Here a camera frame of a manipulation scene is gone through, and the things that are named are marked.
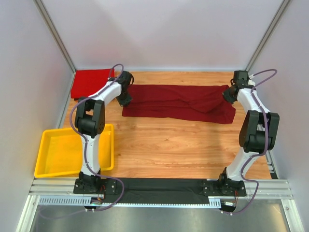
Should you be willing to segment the dark red t-shirt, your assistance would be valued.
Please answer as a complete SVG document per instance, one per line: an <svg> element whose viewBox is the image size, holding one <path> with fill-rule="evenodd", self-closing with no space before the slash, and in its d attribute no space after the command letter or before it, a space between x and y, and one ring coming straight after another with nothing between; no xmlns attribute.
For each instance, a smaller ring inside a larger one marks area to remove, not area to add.
<svg viewBox="0 0 309 232"><path fill-rule="evenodd" d="M236 110L223 97L226 89L227 85L134 85L129 89L133 100L122 116L231 124Z"/></svg>

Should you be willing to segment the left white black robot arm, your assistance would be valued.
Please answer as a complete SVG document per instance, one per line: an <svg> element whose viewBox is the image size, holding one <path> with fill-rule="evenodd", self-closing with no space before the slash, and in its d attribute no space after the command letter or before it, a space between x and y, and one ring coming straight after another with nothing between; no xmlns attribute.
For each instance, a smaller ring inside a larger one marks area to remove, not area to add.
<svg viewBox="0 0 309 232"><path fill-rule="evenodd" d="M94 94L81 97L74 107L75 121L71 122L71 125L75 126L74 130L80 135L83 146L83 164L78 185L98 185L100 179L98 145L105 128L105 107L114 99L117 99L121 107L128 106L132 101L128 89L133 83L133 75L121 71L116 78L109 78Z"/></svg>

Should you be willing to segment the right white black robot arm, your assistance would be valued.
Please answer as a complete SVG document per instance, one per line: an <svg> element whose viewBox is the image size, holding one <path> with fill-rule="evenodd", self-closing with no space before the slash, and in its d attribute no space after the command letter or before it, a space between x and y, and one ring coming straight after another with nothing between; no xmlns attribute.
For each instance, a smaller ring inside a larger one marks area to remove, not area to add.
<svg viewBox="0 0 309 232"><path fill-rule="evenodd" d="M271 71L274 73L258 84L252 80L254 74L249 75L247 71L241 70L234 71L231 87L223 92L223 97L228 103L239 102L246 113L239 132L239 152L219 175L219 181L223 185L248 181L245 178L247 171L258 157L265 155L275 145L280 116L264 106L256 90L259 85L277 74L276 69L260 72L262 74Z"/></svg>

